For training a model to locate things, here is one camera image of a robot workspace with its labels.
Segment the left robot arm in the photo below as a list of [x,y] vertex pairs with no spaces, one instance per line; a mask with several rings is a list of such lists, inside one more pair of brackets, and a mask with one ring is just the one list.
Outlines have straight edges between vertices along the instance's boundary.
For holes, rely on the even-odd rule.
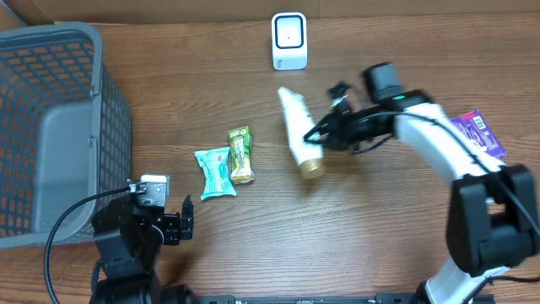
[[92,219],[100,252],[91,280],[92,304],[192,304],[200,300],[187,285],[163,288],[155,272],[162,246],[190,240],[194,206],[190,196],[181,212],[144,206],[134,194],[116,198]]

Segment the teal snack packet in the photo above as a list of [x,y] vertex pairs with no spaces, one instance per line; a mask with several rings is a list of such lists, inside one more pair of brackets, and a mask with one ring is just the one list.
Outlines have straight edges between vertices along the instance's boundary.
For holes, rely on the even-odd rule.
[[195,151],[197,163],[205,176],[205,187],[201,200],[221,196],[236,196],[237,193],[230,180],[229,155],[230,148]]

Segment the green snack packet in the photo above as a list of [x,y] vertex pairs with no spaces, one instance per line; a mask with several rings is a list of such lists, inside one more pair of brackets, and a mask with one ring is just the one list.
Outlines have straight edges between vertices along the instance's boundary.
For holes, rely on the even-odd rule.
[[254,180],[251,166],[251,130],[248,126],[228,131],[232,169],[230,178],[234,184],[246,184]]

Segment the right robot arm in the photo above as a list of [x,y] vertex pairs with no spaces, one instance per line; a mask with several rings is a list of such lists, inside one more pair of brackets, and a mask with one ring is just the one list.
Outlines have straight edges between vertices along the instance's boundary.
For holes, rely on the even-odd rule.
[[456,129],[423,90],[405,90],[389,62],[362,73],[372,106],[353,111],[349,84],[328,90],[331,111],[303,140],[325,149],[363,153],[364,141],[396,138],[421,155],[451,190],[445,241],[449,258],[420,283],[412,303],[473,303],[486,286],[539,253],[533,174],[482,151]]

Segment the white tube gold cap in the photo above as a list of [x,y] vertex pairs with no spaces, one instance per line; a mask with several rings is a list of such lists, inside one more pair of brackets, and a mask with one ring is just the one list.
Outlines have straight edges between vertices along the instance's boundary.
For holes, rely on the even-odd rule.
[[283,109],[289,149],[300,175],[306,180],[322,176],[325,170],[322,147],[304,141],[304,136],[316,125],[305,105],[304,96],[280,87],[278,97]]

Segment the purple pad package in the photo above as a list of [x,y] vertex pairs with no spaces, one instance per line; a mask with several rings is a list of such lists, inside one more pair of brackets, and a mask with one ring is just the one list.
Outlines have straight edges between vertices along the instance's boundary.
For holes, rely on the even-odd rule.
[[506,149],[486,123],[479,109],[462,114],[459,117],[454,117],[451,119],[451,122],[483,152],[497,159],[506,157]]

